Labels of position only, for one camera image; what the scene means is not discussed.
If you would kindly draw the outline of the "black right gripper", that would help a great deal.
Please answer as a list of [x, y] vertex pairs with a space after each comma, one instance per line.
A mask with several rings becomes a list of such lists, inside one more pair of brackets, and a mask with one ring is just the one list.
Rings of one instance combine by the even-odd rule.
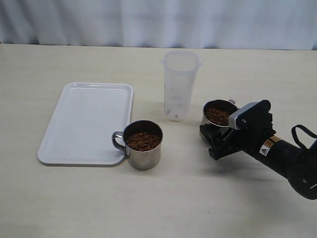
[[255, 115], [240, 130], [214, 124], [200, 125], [201, 138], [210, 144], [210, 157], [217, 161], [239, 151], [267, 155], [270, 149], [264, 142], [275, 134], [270, 109], [269, 100], [259, 101]]

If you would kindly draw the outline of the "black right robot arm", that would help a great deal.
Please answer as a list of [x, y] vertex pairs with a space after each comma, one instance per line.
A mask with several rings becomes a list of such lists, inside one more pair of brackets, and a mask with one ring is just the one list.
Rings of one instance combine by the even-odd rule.
[[251, 102], [238, 108], [232, 100], [213, 100], [203, 107], [201, 138], [209, 145], [214, 160], [244, 152], [286, 178], [306, 199], [317, 198], [317, 144], [307, 148], [296, 130], [317, 135], [298, 124], [291, 129], [295, 144], [277, 137], [273, 129], [269, 100]]

